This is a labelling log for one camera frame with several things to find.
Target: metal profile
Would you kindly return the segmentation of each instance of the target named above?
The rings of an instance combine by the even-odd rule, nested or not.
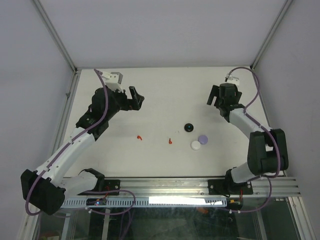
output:
[[[129,190],[139,198],[150,196],[171,195],[181,197],[212,197],[209,195],[208,180],[224,179],[223,177],[189,177],[189,178],[117,178],[121,181],[121,189]],[[300,197],[297,181],[294,177],[278,177],[271,179],[272,197]],[[266,197],[270,186],[267,179],[252,181],[253,195],[244,198]],[[128,193],[120,193],[120,197],[128,197]]]
[[[268,240],[264,220],[262,218],[261,211],[256,211],[254,214],[254,218],[257,221],[258,227],[259,227],[259,239],[261,240]]]
[[[37,212],[39,209],[29,205],[29,209],[32,213]],[[19,229],[19,233],[17,239],[19,240],[30,240],[30,237],[35,234],[35,230],[37,229],[39,215],[29,216],[27,213],[24,214],[24,219],[22,221],[22,225]]]
[[[66,213],[66,215],[65,215],[66,218],[65,218],[64,224],[63,224],[61,240],[66,240],[67,239],[67,234],[68,234],[69,224],[70,224],[70,220],[71,220],[71,215],[73,216],[72,218],[74,219],[74,215],[75,214]]]
[[[62,116],[61,116],[61,119],[60,119],[60,122],[58,125],[55,141],[54,141],[50,156],[55,153],[55,151],[61,146],[61,144],[64,141],[64,137],[65,137],[72,105],[74,103],[74,99],[76,96],[76,90],[78,87],[80,74],[81,74],[81,71],[79,71],[79,70],[75,74],[73,74],[69,90],[65,94],[66,100],[65,100],[65,104],[63,107],[63,111],[62,111]]]
[[[293,2],[294,2],[294,0],[286,0],[285,3],[283,4],[279,14],[275,18],[275,20],[271,26],[271,29],[269,30],[268,34],[266,35],[266,38],[264,39],[262,46],[260,47],[260,49],[258,51],[258,54],[256,55],[252,65],[250,66],[252,70],[254,70],[257,67],[259,61],[261,60],[263,54],[265,53],[267,47],[269,46],[273,36],[275,35],[275,32],[277,31],[280,23],[284,19],[285,15],[287,14],[287,12]]]
[[[302,197],[289,197],[291,214],[295,220],[298,233],[301,240],[316,240],[316,235],[312,228],[310,219],[307,215]]]
[[[110,209],[106,208],[105,213],[109,214]],[[107,239],[108,238],[108,231],[109,231],[109,221],[110,221],[110,215],[105,215],[104,221],[103,221],[103,229],[102,229],[102,237],[101,239]]]
[[[64,201],[61,208],[78,209],[85,208],[87,199],[94,198],[93,196],[79,196],[72,197]],[[197,207],[226,207],[227,199],[225,197],[205,197],[205,202],[212,205],[197,205]],[[128,208],[133,204],[133,199],[128,197],[110,196],[106,201],[106,205],[89,206],[90,208]],[[194,207],[194,205],[187,204],[150,204],[148,197],[138,197],[135,200],[134,208],[178,208],[178,207]]]
[[[64,57],[65,61],[68,63],[71,70],[75,73],[77,68],[75,66],[74,61],[71,59],[65,45],[63,44],[61,38],[59,37],[54,25],[52,24],[51,20],[48,17],[46,10],[44,9],[43,5],[41,4],[40,0],[32,0],[35,9],[39,13],[45,27],[49,31],[54,43],[58,47],[59,51],[61,52],[62,56]]]

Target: white wall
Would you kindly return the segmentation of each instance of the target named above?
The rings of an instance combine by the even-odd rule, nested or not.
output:
[[[77,67],[249,66],[285,0],[40,0]]]
[[[320,238],[320,1],[295,1],[257,73],[266,113],[285,131],[291,176]]]
[[[32,1],[0,1],[0,239],[17,237],[20,175],[47,158],[71,78]]]

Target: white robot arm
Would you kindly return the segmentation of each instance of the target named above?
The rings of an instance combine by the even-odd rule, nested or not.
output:
[[[216,100],[214,106],[219,109],[224,119],[236,126],[249,139],[247,161],[238,167],[229,169],[225,174],[224,192],[239,193],[239,188],[247,181],[266,173],[275,173],[286,170],[289,166],[286,136],[281,129],[271,129],[261,125],[239,104],[242,93],[235,84],[222,83],[220,86],[213,85],[207,105]]]
[[[100,74],[100,80],[105,84],[108,101],[105,89],[97,89],[87,112],[76,123],[69,139],[35,171],[27,169],[21,175],[23,198],[48,215],[58,211],[69,197],[89,190],[103,190],[105,176],[92,168],[84,169],[75,177],[64,176],[82,152],[109,127],[109,120],[117,112],[138,111],[145,99],[137,93],[134,86],[129,87],[132,99],[127,98],[121,87],[121,73],[103,73],[97,70],[96,73]]]

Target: light strip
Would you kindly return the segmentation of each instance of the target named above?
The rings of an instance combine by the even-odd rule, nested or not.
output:
[[[223,205],[222,201],[206,202],[204,198],[193,198],[183,196],[150,196],[149,204],[168,204],[168,205]]]

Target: purple cable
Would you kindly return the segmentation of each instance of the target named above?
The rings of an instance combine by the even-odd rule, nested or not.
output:
[[[125,214],[126,212],[129,212],[130,209],[132,209],[134,207],[134,205],[136,203],[136,196],[132,191],[119,189],[119,190],[111,190],[111,191],[84,191],[83,193],[85,193],[85,194],[111,194],[111,193],[120,193],[120,192],[129,193],[133,196],[133,202],[126,210],[121,211],[121,212],[116,212],[116,213],[103,213],[103,212],[95,211],[92,208],[88,208],[88,209],[90,209],[90,211],[92,211],[93,213],[96,213],[96,214],[105,215],[105,216],[115,216],[115,215]]]
[[[253,213],[253,212],[257,212],[257,211],[263,209],[265,206],[267,206],[269,200],[271,199],[272,184],[271,184],[271,181],[270,181],[269,177],[267,177],[266,179],[268,179],[268,181],[269,181],[270,191],[269,191],[269,195],[268,195],[268,197],[266,198],[265,202],[264,202],[261,206],[255,208],[255,209],[252,209],[252,210],[243,210],[243,211],[240,211],[240,213]],[[219,208],[219,209],[224,210],[224,211],[228,211],[228,212],[231,211],[232,213],[238,213],[237,210],[230,210],[230,209],[226,209],[226,208]]]
[[[245,66],[235,67],[234,69],[232,69],[232,70],[227,74],[227,76],[230,76],[230,74],[232,74],[232,73],[233,73],[235,70],[237,70],[237,69],[247,70],[247,71],[251,72],[252,75],[253,75],[254,83],[255,83],[255,86],[256,86],[256,88],[257,88],[256,95],[255,95],[254,98],[244,107],[243,112],[244,112],[244,114],[245,114],[251,121],[253,121],[255,124],[257,124],[263,131],[266,132],[266,134],[268,134],[268,136],[270,137],[270,139],[271,139],[271,141],[272,141],[272,143],[273,143],[273,146],[274,146],[274,149],[275,149],[275,154],[276,154],[276,159],[277,159],[276,172],[275,172],[275,174],[274,174],[273,176],[266,176],[266,175],[265,175],[264,177],[268,177],[268,178],[274,179],[274,178],[278,177],[279,172],[280,172],[280,168],[281,168],[281,158],[280,158],[280,152],[279,152],[279,147],[278,147],[278,145],[277,145],[277,142],[276,142],[275,138],[272,136],[272,134],[271,134],[264,126],[262,126],[262,124],[261,124],[260,122],[258,122],[256,119],[254,119],[251,115],[249,115],[249,114],[247,113],[248,107],[249,107],[249,106],[257,99],[257,97],[260,95],[260,82],[259,82],[259,78],[258,78],[257,74],[256,74],[252,69],[250,69],[250,68],[248,68],[248,67],[245,67]],[[250,179],[250,181],[256,180],[256,179],[258,179],[258,178],[260,178],[260,176],[256,176],[256,177]]]
[[[125,236],[126,236],[127,233],[128,233],[128,230],[129,230],[129,228],[130,228],[130,225],[131,225],[131,223],[132,223],[132,220],[134,219],[134,214],[135,214],[135,213],[133,212],[133,213],[132,213],[132,216],[131,216],[130,212],[128,212],[128,213],[129,213],[129,222],[128,222],[128,225],[126,226],[126,229],[125,229],[125,231],[123,232],[120,240],[123,240],[123,239],[125,238]]]
[[[98,71],[97,69],[94,69],[94,72],[97,74],[101,84],[102,84],[102,87],[103,87],[103,91],[104,91],[104,95],[105,95],[105,108],[104,108],[104,112],[103,112],[103,115],[102,117],[99,119],[99,121],[97,121],[95,124],[93,124],[92,126],[86,128],[85,130],[83,130],[82,132],[80,132],[78,135],[76,135],[74,138],[72,138],[72,142],[74,140],[76,140],[77,138],[79,138],[81,135],[85,134],[86,132],[88,132],[89,130],[95,128],[98,124],[100,124],[104,118],[106,117],[107,115],[107,111],[108,111],[108,92],[107,92],[107,87],[105,85],[105,82],[104,80],[102,79],[101,77],[101,74],[102,72],[101,71]],[[71,145],[71,143],[67,143],[58,153],[57,155],[52,159],[51,162],[49,162],[49,164],[46,166],[47,168],[50,168],[54,163],[55,161],[61,156],[61,154],[67,149],[67,147],[69,147]],[[41,213],[41,210],[40,211],[37,211],[37,212],[30,212],[30,209],[29,209],[29,202],[30,202],[30,197],[31,197],[31,194],[32,192],[34,191],[37,183],[39,182],[39,180],[41,179],[41,177],[45,174],[45,170],[43,170],[39,176],[35,179],[35,181],[33,182],[29,192],[28,192],[28,195],[26,197],[26,200],[25,200],[25,211],[28,215],[30,216],[36,216],[38,214]]]
[[[277,159],[277,168],[276,168],[276,172],[273,176],[267,176],[267,175],[263,175],[264,177],[267,178],[268,182],[269,182],[269,186],[270,186],[270,191],[269,191],[269,195],[267,197],[267,199],[265,200],[265,202],[258,208],[255,208],[255,209],[252,209],[252,210],[244,210],[244,211],[240,211],[241,213],[252,213],[252,212],[256,212],[256,211],[259,211],[261,210],[262,208],[264,208],[270,198],[271,198],[271,195],[272,195],[272,183],[270,181],[270,179],[274,179],[276,178],[278,175],[279,175],[279,172],[280,172],[280,168],[281,168],[281,158],[280,158],[280,152],[279,152],[279,147],[278,147],[278,144],[275,140],[275,138],[272,136],[272,134],[264,127],[262,126],[262,124],[260,122],[258,122],[256,119],[254,119],[251,115],[249,115],[247,113],[247,109],[248,107],[257,99],[257,97],[260,95],[260,82],[259,82],[259,78],[257,76],[257,74],[250,68],[248,67],[244,67],[244,66],[239,66],[239,67],[235,67],[234,69],[232,69],[228,74],[227,76],[230,76],[230,74],[232,72],[234,72],[235,70],[237,69],[245,69],[245,70],[248,70],[249,72],[252,73],[253,75],[253,79],[254,79],[254,83],[255,83],[255,86],[257,88],[257,92],[256,92],[256,95],[254,96],[254,98],[244,107],[243,109],[243,113],[251,120],[253,121],[255,124],[257,124],[264,132],[266,132],[266,134],[270,137],[272,143],[273,143],[273,146],[274,146],[274,149],[275,149],[275,154],[276,154],[276,159]],[[250,179],[249,181],[253,181],[253,180],[256,180],[256,179],[259,179],[261,176],[256,176],[256,177],[253,177],[252,179]],[[229,210],[229,209],[226,209],[226,208],[222,208],[223,210],[225,211],[231,211],[233,213],[237,213],[238,211],[236,210]]]
[[[253,79],[254,79],[254,83],[255,83],[255,86],[257,88],[257,92],[256,92],[256,95],[254,96],[254,98],[251,100],[251,102],[249,102],[245,107],[244,107],[244,112],[247,111],[247,108],[257,99],[257,97],[260,95],[260,83],[259,83],[259,78],[257,76],[257,74],[252,71],[250,68],[248,67],[245,67],[245,66],[238,66],[238,67],[235,67],[234,69],[232,69],[227,75],[230,76],[230,74],[232,74],[235,70],[237,69],[245,69],[245,70],[248,70],[252,73],[253,75]]]
[[[120,222],[119,240],[121,240],[121,232],[122,232],[122,225],[124,224],[124,217],[125,217],[125,214],[122,214],[121,222]]]

